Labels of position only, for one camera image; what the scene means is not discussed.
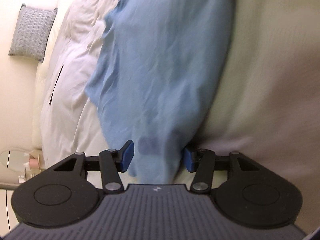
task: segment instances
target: bed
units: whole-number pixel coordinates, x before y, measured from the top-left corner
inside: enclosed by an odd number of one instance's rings
[[[117,3],[75,0],[48,69],[37,69],[33,146],[43,149],[47,166],[77,151],[97,155],[108,148],[84,87],[102,46],[103,17]],[[241,151],[294,183],[304,197],[297,225],[306,232],[320,224],[319,6],[320,0],[236,0],[218,92],[193,140],[219,155]],[[125,185],[137,183],[121,176]],[[100,186],[98,173],[88,179]],[[181,169],[174,182],[191,180]]]

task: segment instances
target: black slit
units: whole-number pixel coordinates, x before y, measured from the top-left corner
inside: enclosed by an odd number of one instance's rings
[[[50,98],[49,105],[51,105],[51,103],[52,103],[52,96],[53,96],[53,92],[54,92],[54,89],[56,88],[56,85],[57,85],[57,82],[58,82],[58,79],[59,79],[59,77],[60,77],[60,74],[61,74],[62,69],[63,69],[63,65],[62,65],[62,67],[61,67],[61,69],[60,69],[60,72],[59,72],[59,75],[58,75],[57,81],[56,81],[56,83],[54,84],[54,87],[53,87],[53,90],[52,90],[52,94],[51,94],[51,98]]]

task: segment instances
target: gray pillow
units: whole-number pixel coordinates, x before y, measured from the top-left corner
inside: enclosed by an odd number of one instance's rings
[[[25,56],[40,62],[58,9],[42,10],[22,4],[14,30],[9,56]]]

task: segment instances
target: gray ribbed gripper base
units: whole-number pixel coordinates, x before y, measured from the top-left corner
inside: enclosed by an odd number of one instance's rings
[[[294,225],[260,230],[219,213],[206,195],[185,185],[130,185],[107,195],[82,221],[57,229],[20,224],[5,240],[302,240]]]

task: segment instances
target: blue blanket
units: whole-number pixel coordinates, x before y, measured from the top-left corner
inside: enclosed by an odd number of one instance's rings
[[[111,148],[135,143],[140,183],[172,182],[209,111],[226,58],[233,0],[119,0],[86,93]]]

